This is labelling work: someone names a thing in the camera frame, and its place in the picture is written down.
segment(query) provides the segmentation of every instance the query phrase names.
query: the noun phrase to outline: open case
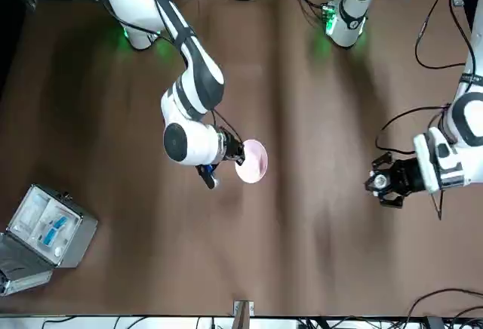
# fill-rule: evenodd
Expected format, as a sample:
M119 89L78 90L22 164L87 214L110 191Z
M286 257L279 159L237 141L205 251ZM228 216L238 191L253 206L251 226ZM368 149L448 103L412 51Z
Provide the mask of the open case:
M47 283L81 262L97 220L67 194L32 185L0 234L0 296Z

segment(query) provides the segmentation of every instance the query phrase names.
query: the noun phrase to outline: pink plate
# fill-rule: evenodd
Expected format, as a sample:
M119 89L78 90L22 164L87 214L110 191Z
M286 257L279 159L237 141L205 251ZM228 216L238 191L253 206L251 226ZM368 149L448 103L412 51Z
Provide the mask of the pink plate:
M255 139L243 142L245 161L242 165L235 163L238 176L246 183L256 183L263 178L269 166L269 156L262 143Z

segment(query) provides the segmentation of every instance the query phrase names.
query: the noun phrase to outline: brown tabletop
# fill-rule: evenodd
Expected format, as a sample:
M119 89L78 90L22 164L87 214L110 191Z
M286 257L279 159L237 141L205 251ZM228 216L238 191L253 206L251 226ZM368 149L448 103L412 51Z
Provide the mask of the brown tabletop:
M363 187L387 120L453 98L462 69L414 59L433 1L374 0L350 51L311 28L296 0L180 1L225 75L220 112L269 154L260 183L225 163L215 191L163 150L159 103L183 71L177 52L163 42L133 51L99 5L41 1L0 102L0 224L40 183L69 191L100 225L77 269L0 310L229 315L248 299L257 315L405 315L435 289L483 290L483 190L448 191L439 222L425 193L395 210ZM420 56L466 59L446 1ZM410 149L431 116L396 122L385 143ZM416 314L474 302L445 294Z

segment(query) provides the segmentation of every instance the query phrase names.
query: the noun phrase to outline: robotic arm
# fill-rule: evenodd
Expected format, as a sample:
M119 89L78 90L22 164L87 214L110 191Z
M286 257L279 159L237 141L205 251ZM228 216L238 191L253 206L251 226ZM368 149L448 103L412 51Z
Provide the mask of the robotic arm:
M478 0L472 51L454 101L441 124L414 138L416 157L393 161L390 153L386 153L372 164L365 187L382 205L400 208L404 198L414 192L426 190L433 194L451 187L483 183L482 36L483 0Z
M372 0L333 0L322 6L325 33L337 45L351 48L362 34Z
M243 143L222 127L206 125L203 116L222 100L223 74L201 46L195 32L172 0L97 0L123 25L131 45L148 48L167 30L181 53L186 70L162 96L164 146L169 158L194 165L213 189L214 170L223 160L245 160Z

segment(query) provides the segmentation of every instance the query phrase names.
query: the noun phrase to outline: wire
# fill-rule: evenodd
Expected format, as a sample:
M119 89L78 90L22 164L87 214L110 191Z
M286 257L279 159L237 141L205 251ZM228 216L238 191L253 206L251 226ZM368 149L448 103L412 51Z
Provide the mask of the wire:
M112 17L114 17L114 19L116 19L116 20L117 20L117 21L118 21L120 24L125 25L125 26L127 26L127 27L131 27L132 29L136 29L136 30L141 31L141 32L149 33L149 34L151 34L151 35L157 35L159 38L161 38L161 39L163 39L163 40L165 40L165 41L169 42L169 43L170 43L170 44L172 44L172 45L174 45L174 44L173 44L173 42L172 42L170 39L165 38L164 36L162 36L160 32L157 32L157 31L152 31L152 30L150 30L150 29L145 29L144 27L140 27L140 26L134 25L134 24L132 24L132 23L129 23L129 22L127 22L127 21L124 21L122 18L119 18L119 17L118 17L118 16L115 14L115 12L114 12L114 11L113 11L113 10L112 10L112 9L111 9L109 6L108 6L108 4L107 4L107 0L101 0L101 2L102 2L102 4L103 4L104 8L107 10L107 12L109 12L109 14L110 14ZM154 2L155 2L156 7L157 7L157 8L158 8L158 10L159 10L158 3L156 2L156 0L155 0Z
M456 320L461 316L461 315L464 315L466 314L467 312L474 312L475 310L483 310L483 306L472 306L471 308L468 308L468 309L465 309L463 310L462 312L459 312L458 314L456 314L453 318L453 320L451 320L451 323L450 323L450 327L449 329L453 329L453 326L454 324L456 323Z
M405 115L408 115L408 114L411 114L413 112L419 112L421 110L437 110L437 109L447 109L447 104L446 105L443 105L443 106L420 106L419 108L414 108L414 109L410 109L406 112L402 112L401 114L395 116L394 118L392 118L391 120L389 120L379 131L379 134L376 136L376 141L375 141L375 145L376 145L376 148L380 149L380 150L385 150L387 152L394 152L394 153L399 153L399 154L402 154L402 155L411 155L411 154L414 154L414 150L399 150L399 149L394 149L394 148L386 148L386 147L383 147L383 146L380 146L379 145L379 137L381 135L381 133L387 128L389 127L394 121L396 121L397 119L405 116Z
M438 215L438 220L440 220L440 221L443 219L443 196L444 196L444 194L445 194L444 190L442 190L441 193L439 194L439 206L436 205L436 200L435 200L434 194L431 194L432 203L435 206L436 214Z
M423 37L424 32L426 31L426 27L428 26L429 18L431 17L431 14L434 11L434 9L435 9L436 5L438 4L438 2L439 2L439 0L436 0L435 3L433 3L431 9L429 10L428 15L426 16L426 19L424 20L424 23L423 23L423 26L421 27L420 33L417 36L416 44L414 46L414 56L416 57L416 61L422 67L426 67L427 69L431 69L431 70L441 70L441 69L449 69L451 67L456 67L456 66L465 66L464 63L452 63L450 65L443 65L443 66L430 66L430 65L426 65L425 63L423 63L420 60L420 57L419 57L419 55L417 53L417 49L419 48L421 38Z
M243 143L243 139L240 137L236 129L216 109L213 109L213 111L221 118L221 120L225 122L226 125L228 125L228 127L233 131L233 133L235 133L235 135L240 140L240 142Z
M140 321L147 319L149 316L143 316L142 318L137 319L133 324L129 325L126 329L131 329L134 325L139 323Z
M460 329L463 329L465 326L470 325L471 323L476 323L476 326L481 328L481 318L471 318L460 325Z
M321 5L318 5L310 0L303 0L305 3L307 3L310 7L318 8L319 10L322 9Z
M339 322L337 322L336 324L332 325L331 326L331 329L334 329L336 327L338 327L339 325L341 325L343 322L345 322L346 320L349 320L351 318L354 318L354 319L358 319L360 321L365 321L366 323L372 325L373 327L375 327L376 329L380 329L380 327L378 327L377 325L375 325L374 323L370 322L369 320L367 320L366 318L363 318L361 316L354 316L354 315L350 315L350 316L346 316L344 319L340 320Z
M66 321L73 320L75 318L77 318L77 316L71 316L70 318L65 318L65 319L61 319L61 320L46 320L46 321L44 321L44 324L42 324L42 329L45 328L45 325L47 323L48 324L50 324L50 323L52 323L52 324L53 323L65 323Z
M112 329L115 329L115 327L118 326L119 320L121 320L120 316L118 316L118 318L115 320L114 327Z
M214 116L214 111L211 110L211 117L213 118L213 126L217 126L217 117Z
M476 72L476 57L475 57L475 52L473 51L473 48L471 46L471 43L469 42L468 38L466 37L465 32L461 28L461 25L458 22L458 19L454 15L453 4L451 3L451 0L448 0L448 4L449 4L449 8L450 8L451 17L453 17L454 24L458 28L458 31L460 31L460 34L463 37L463 40L465 40L466 46L467 46L467 48L469 50L469 54L471 56L471 62L472 62L472 65L473 65L471 80L469 81L469 84L468 84L468 86L466 87L466 90L465 90L465 93L467 93L469 91L469 89L471 88L471 85L473 83L473 80L475 79L475 72Z
M473 291L473 290L461 289L459 287L447 287L445 289L440 289L440 290L433 291L433 292L431 292L429 294L426 294L426 295L423 295L423 296L419 297L413 303L413 305L409 309L408 316L407 316L407 318L406 318L406 320L404 322L404 326L402 327L402 329L406 329L406 326L408 325L409 321L411 320L411 315L413 314L414 308L416 308L417 304L419 304L421 301L427 299L428 297L433 297L433 296L435 296L437 294L442 294L442 293L447 293L447 292L463 293L463 294L477 296L477 297L480 297L480 298L483 299L483 293L479 293L478 291Z
M299 2L299 6L300 6L300 10L302 10L302 14L303 14L303 18L305 18L305 21L307 21L307 23L314 29L317 29L317 25L315 24L314 25L314 22L315 23L318 23L318 20L317 21L314 21L314 17L310 16L306 9L304 8L304 6L302 5L302 2L301 0L297 0Z

